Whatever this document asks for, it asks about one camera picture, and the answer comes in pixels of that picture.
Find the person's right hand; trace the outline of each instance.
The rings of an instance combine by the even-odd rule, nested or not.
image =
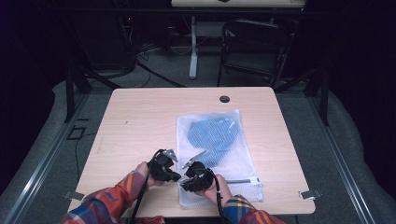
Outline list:
[[[228,188],[227,182],[225,178],[222,175],[216,175],[219,181],[219,187],[220,187],[220,195],[221,195],[221,206],[224,206],[230,200],[233,195],[231,194],[230,189]],[[212,185],[210,186],[209,189],[205,189],[202,191],[197,191],[195,192],[197,195],[200,196],[205,196],[210,202],[213,204],[217,205],[218,204],[218,195],[217,195],[217,190],[216,190],[216,181],[213,179]]]

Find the ziplock bag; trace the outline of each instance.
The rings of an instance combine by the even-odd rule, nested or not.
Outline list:
[[[184,174],[188,168],[182,166],[205,150],[198,161],[213,173],[223,175],[233,195],[242,194],[252,203],[262,200],[262,184],[250,158],[239,110],[177,118],[177,172],[182,175],[179,183],[187,178]],[[183,206],[213,205],[180,185],[178,189]]]

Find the wooden tabletop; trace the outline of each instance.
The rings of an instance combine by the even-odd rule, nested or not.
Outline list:
[[[229,103],[219,100],[223,95],[230,97]],[[76,192],[88,195],[112,187],[158,149],[176,151],[177,117],[234,109],[239,109],[250,155],[263,183],[264,200],[254,206],[273,215],[313,213],[313,201],[299,197],[299,191],[308,186],[275,94],[266,87],[115,90]],[[79,205],[72,200],[69,210]],[[151,188],[137,212],[138,217],[158,215],[217,217],[219,213],[214,206],[179,205],[177,183],[171,182]]]
[[[304,7],[305,0],[172,0],[172,7]]]

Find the white stand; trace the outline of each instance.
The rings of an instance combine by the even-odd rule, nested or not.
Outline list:
[[[197,78],[197,36],[195,33],[195,17],[191,17],[191,63],[190,63],[190,79]]]

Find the plaid sleeve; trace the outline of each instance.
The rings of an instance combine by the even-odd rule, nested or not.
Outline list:
[[[61,223],[120,223],[120,216],[136,200],[145,178],[138,172],[125,176],[114,188],[98,190],[70,211]]]
[[[283,224],[284,222],[265,211],[257,210],[242,195],[233,196],[224,205],[224,216],[233,224]]]

